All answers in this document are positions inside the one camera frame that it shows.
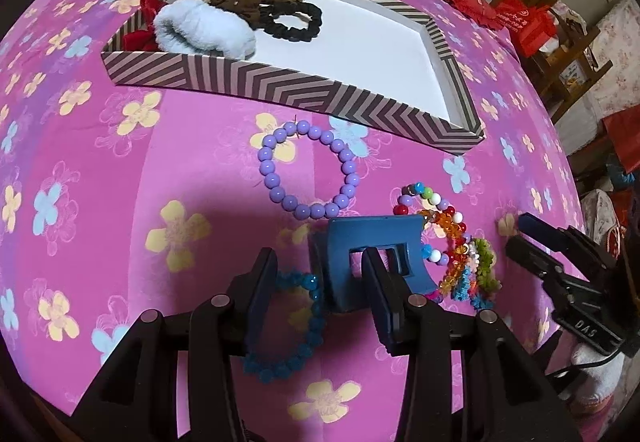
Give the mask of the blue hair claw clip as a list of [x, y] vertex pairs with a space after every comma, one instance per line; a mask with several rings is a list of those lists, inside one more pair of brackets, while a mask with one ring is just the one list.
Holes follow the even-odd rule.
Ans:
[[372, 247], [388, 272], [402, 276], [415, 294], [428, 295], [436, 283], [422, 258], [423, 219], [413, 216], [339, 217], [309, 241], [312, 269], [322, 279], [324, 303], [331, 313], [365, 309], [363, 251]]

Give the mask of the pink floral bed sheet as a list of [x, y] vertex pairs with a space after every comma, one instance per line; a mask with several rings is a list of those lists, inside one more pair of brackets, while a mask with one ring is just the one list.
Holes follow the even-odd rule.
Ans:
[[[389, 214], [421, 182], [501, 249], [531, 212], [582, 226], [555, 128], [508, 35], [442, 0], [430, 14], [462, 71], [484, 141], [461, 157], [332, 117], [308, 120], [354, 152], [351, 216]], [[309, 268], [317, 228], [270, 202], [264, 136], [289, 108], [119, 87], [100, 53], [139, 0], [36, 0], [1, 43], [1, 332], [40, 396], [71, 412], [139, 314], [195, 308], [262, 247]]]

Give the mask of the wooden shelf rack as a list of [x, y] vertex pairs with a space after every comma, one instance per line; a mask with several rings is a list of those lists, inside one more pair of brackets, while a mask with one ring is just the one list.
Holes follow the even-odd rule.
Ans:
[[591, 46], [600, 36], [597, 26], [582, 29], [577, 20], [568, 20], [550, 10], [556, 24], [558, 46], [551, 52], [537, 51], [524, 60], [529, 76], [552, 124], [556, 124], [613, 67], [600, 64]]

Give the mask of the red gift bag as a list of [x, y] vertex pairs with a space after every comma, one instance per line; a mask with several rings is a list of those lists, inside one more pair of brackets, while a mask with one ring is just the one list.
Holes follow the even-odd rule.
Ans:
[[548, 6], [526, 6], [522, 0], [501, 0], [497, 17], [508, 28], [518, 55], [530, 58], [556, 36], [554, 19]]

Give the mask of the light blue fluffy scrunchie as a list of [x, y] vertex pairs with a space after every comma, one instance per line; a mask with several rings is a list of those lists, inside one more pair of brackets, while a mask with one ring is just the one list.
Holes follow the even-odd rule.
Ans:
[[163, 6], [153, 20], [163, 52], [217, 55], [243, 61], [256, 52], [254, 30], [234, 13], [202, 0], [177, 0]]

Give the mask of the red scrunchie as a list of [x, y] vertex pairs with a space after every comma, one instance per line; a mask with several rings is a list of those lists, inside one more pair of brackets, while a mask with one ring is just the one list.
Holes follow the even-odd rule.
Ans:
[[154, 20], [166, 2], [162, 0], [140, 0], [141, 25], [133, 32], [128, 32], [122, 38], [122, 50], [158, 52], [160, 47], [156, 42]]

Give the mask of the black scrunchie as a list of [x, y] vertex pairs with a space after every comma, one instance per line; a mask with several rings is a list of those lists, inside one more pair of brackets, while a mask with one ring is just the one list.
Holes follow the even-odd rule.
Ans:
[[320, 34], [322, 9], [305, 1], [266, 4], [259, 9], [262, 29], [272, 38], [311, 42]]

